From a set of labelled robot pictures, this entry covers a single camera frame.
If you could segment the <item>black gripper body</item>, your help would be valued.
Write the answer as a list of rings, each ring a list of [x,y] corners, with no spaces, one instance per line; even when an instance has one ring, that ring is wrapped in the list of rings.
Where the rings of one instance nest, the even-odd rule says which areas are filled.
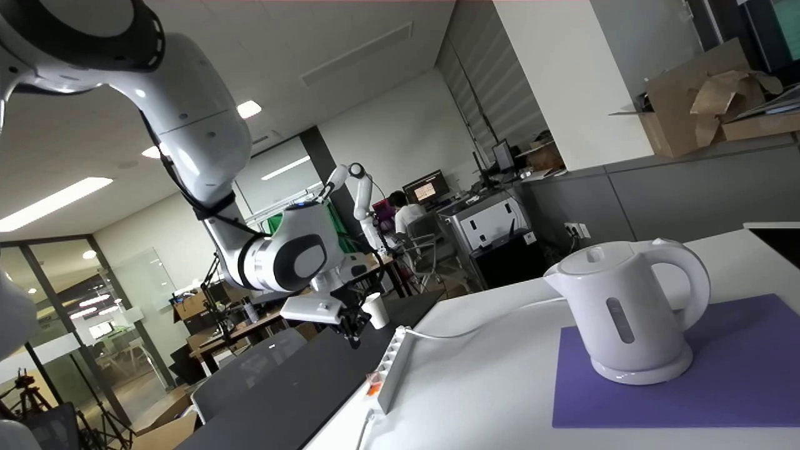
[[[345,300],[340,310],[340,333],[345,337],[360,337],[368,326],[369,316],[363,310],[363,298]]]

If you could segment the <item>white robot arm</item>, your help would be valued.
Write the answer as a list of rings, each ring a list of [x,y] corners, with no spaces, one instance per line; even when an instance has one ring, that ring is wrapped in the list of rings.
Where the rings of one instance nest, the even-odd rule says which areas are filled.
[[[0,0],[0,52],[4,96],[110,88],[130,101],[228,280],[279,295],[293,323],[360,341],[368,313],[334,295],[345,255],[330,198],[286,206],[269,236],[244,225],[231,181],[250,161],[250,127],[199,46],[164,31],[145,0]]]

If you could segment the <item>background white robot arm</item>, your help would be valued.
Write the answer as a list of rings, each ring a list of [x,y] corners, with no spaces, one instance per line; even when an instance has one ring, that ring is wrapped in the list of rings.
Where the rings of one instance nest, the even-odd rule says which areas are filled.
[[[365,170],[363,162],[334,165],[323,191],[316,192],[320,201],[328,201],[331,192],[343,191],[346,183],[354,183],[354,201],[351,201],[351,218],[358,221],[368,245],[380,257],[386,257],[389,250],[371,222],[371,176]]]

